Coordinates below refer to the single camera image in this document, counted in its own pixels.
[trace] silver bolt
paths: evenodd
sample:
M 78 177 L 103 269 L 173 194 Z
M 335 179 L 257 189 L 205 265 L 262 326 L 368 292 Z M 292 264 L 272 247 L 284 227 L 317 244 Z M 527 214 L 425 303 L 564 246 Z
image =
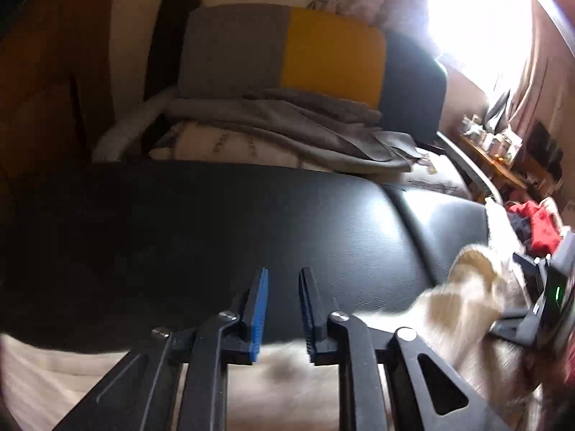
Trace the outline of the silver bolt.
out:
M 334 322 L 346 322 L 349 318 L 350 315 L 343 311 L 334 311 L 330 314 L 330 319 Z
M 156 337 L 157 339 L 164 340 L 168 338 L 171 334 L 171 331 L 168 328 L 155 328 L 152 331 L 152 336 Z
M 231 311 L 222 311 L 220 313 L 220 318 L 223 321 L 235 321 L 236 319 L 238 319 L 238 315 L 235 312 L 231 312 Z
M 397 336 L 406 342 L 411 342 L 418 337 L 418 333 L 410 328 L 400 328 L 397 330 Z

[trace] pile of clothes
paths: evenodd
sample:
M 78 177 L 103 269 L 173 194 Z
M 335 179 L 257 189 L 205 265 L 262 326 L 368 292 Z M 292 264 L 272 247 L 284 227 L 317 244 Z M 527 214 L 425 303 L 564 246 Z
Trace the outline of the pile of clothes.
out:
M 507 216 L 519 241 L 525 246 L 525 253 L 533 257 L 553 254 L 571 229 L 563 225 L 557 204 L 551 197 L 539 204 L 534 201 L 510 203 Z

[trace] red clothing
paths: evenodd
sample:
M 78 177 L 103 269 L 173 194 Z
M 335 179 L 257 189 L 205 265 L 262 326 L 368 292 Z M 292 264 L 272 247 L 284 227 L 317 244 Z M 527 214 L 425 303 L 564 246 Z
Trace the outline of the red clothing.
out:
M 529 217 L 531 222 L 531 251 L 541 254 L 553 254 L 561 242 L 561 237 L 553 226 L 553 220 L 546 209 L 533 201 L 514 204 L 510 212 L 521 217 Z

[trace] blue rubber grip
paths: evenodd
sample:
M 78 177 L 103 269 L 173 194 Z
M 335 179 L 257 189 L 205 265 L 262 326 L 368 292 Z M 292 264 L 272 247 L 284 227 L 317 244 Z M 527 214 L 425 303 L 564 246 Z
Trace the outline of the blue rubber grip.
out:
M 263 324 L 266 320 L 268 285 L 267 269 L 263 268 L 259 278 L 258 295 L 255 299 L 251 344 L 249 346 L 249 358 L 252 362 L 258 358 L 259 349 L 262 344 Z

